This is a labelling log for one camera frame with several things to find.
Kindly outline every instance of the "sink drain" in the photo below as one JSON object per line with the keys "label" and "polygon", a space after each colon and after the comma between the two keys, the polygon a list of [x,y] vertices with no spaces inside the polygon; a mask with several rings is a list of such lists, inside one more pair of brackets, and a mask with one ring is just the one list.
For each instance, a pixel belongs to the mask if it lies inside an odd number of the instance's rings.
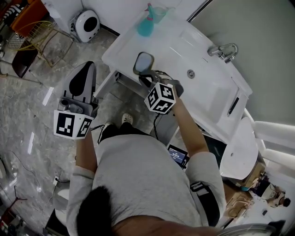
{"label": "sink drain", "polygon": [[195,77],[195,72],[193,70],[188,70],[188,78],[193,79]]}

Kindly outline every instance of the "faucet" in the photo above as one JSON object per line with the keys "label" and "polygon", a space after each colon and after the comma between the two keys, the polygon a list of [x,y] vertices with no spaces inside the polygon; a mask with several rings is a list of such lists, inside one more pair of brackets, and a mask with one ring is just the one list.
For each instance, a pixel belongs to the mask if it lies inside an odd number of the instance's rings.
{"label": "faucet", "polygon": [[[233,47],[233,50],[231,53],[228,54],[224,54],[223,50],[229,48],[229,47]],[[224,59],[225,63],[229,63],[230,61],[232,61],[236,55],[238,54],[238,46],[234,43],[228,43],[222,46],[215,46],[215,47],[211,47],[208,49],[208,54],[209,56],[213,56],[218,54],[220,58]]]}

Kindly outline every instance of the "white sink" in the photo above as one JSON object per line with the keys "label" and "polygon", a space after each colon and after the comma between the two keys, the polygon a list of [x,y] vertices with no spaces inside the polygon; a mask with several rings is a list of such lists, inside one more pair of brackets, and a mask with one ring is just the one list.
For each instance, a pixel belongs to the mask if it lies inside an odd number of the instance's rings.
{"label": "white sink", "polygon": [[[133,66],[140,52],[154,56],[153,70],[168,73],[184,87],[181,99],[195,121],[212,136],[229,143],[246,106],[251,88],[232,65],[207,50],[212,42],[173,12],[155,25],[148,38],[138,35],[136,26],[146,17],[143,13],[135,25],[120,35],[102,57],[104,63],[139,83]],[[194,78],[187,76],[195,72]],[[239,101],[227,117],[232,103]]]}

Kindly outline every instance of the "bottle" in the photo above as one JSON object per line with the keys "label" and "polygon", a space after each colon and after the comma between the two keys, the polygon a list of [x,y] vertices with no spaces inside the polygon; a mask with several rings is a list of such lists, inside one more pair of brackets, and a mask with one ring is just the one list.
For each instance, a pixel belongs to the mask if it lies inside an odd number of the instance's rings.
{"label": "bottle", "polygon": [[147,7],[149,15],[137,27],[137,32],[144,37],[149,37],[153,31],[153,7],[150,3]]}

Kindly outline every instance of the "black hair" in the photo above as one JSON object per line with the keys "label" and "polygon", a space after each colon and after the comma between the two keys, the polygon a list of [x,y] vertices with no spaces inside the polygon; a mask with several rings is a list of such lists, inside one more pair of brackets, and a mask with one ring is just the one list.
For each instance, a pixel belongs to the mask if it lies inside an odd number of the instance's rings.
{"label": "black hair", "polygon": [[290,203],[291,203],[291,200],[289,198],[285,198],[283,206],[288,207],[290,205]]}
{"label": "black hair", "polygon": [[105,186],[92,190],[82,202],[77,219],[79,236],[113,236],[110,193]]}

